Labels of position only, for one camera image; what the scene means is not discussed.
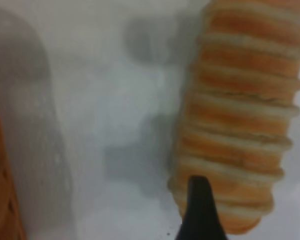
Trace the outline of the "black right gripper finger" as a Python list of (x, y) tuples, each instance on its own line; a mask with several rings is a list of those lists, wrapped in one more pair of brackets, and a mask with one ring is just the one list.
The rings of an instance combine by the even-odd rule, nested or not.
[(191, 176), (187, 204), (176, 240), (227, 240), (208, 179)]

